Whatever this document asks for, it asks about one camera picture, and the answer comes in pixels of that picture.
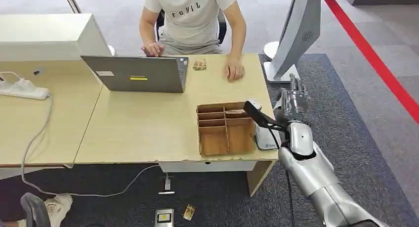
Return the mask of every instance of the cardboard compartment box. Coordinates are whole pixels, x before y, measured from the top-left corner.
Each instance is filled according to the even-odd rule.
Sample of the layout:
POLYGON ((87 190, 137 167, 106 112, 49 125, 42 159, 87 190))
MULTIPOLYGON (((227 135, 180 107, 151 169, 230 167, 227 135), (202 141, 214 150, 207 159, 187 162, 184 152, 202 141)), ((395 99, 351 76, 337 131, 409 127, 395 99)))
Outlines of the cardboard compartment box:
POLYGON ((201 155, 253 152, 254 124, 243 110, 244 105, 233 102, 197 107, 201 155))

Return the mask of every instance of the laptop lid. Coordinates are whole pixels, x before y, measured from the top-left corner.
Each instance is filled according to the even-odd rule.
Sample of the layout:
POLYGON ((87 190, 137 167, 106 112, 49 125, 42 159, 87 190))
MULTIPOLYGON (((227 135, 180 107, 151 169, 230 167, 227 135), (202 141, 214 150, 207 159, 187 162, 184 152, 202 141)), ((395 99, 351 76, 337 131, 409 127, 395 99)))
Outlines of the laptop lid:
POLYGON ((82 56, 112 91, 183 92, 175 57, 82 56))

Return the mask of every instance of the silver robotic arm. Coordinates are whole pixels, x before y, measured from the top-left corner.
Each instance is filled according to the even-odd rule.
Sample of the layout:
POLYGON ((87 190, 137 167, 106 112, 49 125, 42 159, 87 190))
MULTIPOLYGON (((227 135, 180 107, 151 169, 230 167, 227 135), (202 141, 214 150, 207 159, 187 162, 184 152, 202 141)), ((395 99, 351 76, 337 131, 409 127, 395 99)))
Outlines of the silver robotic arm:
POLYGON ((291 87, 282 89, 274 108, 273 120, 250 102, 246 112, 261 127, 285 133, 279 148, 280 162, 312 202, 327 227, 388 227, 359 206, 342 188, 333 165, 313 141, 309 123, 305 121, 309 97, 304 85, 291 74, 291 87))

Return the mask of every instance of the man's hand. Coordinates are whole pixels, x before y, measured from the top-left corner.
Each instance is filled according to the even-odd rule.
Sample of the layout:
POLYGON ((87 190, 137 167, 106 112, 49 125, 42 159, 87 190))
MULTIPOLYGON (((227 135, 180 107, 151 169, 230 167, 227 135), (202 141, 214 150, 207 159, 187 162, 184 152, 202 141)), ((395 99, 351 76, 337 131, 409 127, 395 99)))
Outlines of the man's hand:
POLYGON ((239 59, 228 58, 225 72, 229 81, 238 80, 245 75, 245 68, 239 59))
POLYGON ((159 57, 165 51, 165 47, 163 45, 159 45, 156 42, 148 43, 141 46, 141 49, 144 51, 146 56, 155 56, 159 57))

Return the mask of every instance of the wooden desk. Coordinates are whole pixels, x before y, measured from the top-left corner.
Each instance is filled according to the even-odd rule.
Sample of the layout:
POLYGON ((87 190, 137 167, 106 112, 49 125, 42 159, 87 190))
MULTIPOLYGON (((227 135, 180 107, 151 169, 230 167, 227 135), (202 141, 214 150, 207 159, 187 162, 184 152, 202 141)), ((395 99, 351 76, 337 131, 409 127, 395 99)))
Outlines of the wooden desk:
MULTIPOLYGON (((50 123, 31 147, 27 164, 159 163, 186 171, 227 171, 250 163, 247 176, 254 195, 278 152, 255 149, 252 154, 202 157, 196 107, 256 98, 262 111, 272 116, 258 55, 244 56, 246 76, 233 83, 224 75, 226 56, 191 56, 190 61, 197 57, 207 60, 208 70, 190 66, 183 94, 109 91, 82 61, 0 62, 0 71, 18 73, 52 92, 50 123), (41 73, 35 76, 39 67, 41 73)), ((0 167, 20 165, 47 109, 47 101, 0 96, 0 167)))
MULTIPOLYGON (((82 61, 0 62, 52 93, 51 120, 28 153, 29 166, 73 164, 102 85, 82 61)), ((3 77, 16 80, 13 75, 3 77)), ((49 102, 0 96, 0 167, 20 166, 29 140, 46 119, 49 102)))
POLYGON ((196 107, 200 104, 246 101, 250 98, 272 116, 271 102, 257 54, 243 58, 246 76, 230 83, 224 75, 224 55, 190 56, 186 92, 183 94, 115 92, 106 87, 76 156, 76 164, 179 163, 257 161, 248 172, 253 195, 278 159, 278 151, 208 156, 199 154, 196 107), (208 70, 195 71, 195 58, 205 58, 208 70))

